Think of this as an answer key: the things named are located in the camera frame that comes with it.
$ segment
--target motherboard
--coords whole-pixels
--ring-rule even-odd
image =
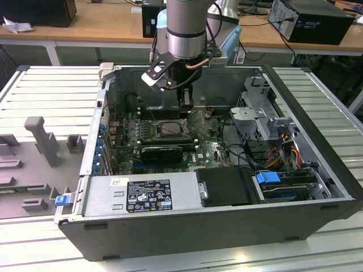
[[[192,172],[198,168],[231,166],[221,143],[222,115],[194,109],[184,119],[141,118],[128,113],[117,124],[111,141],[118,175]]]

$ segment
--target power supply label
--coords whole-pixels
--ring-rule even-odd
[[[130,213],[172,210],[170,180],[128,182],[126,210]]]

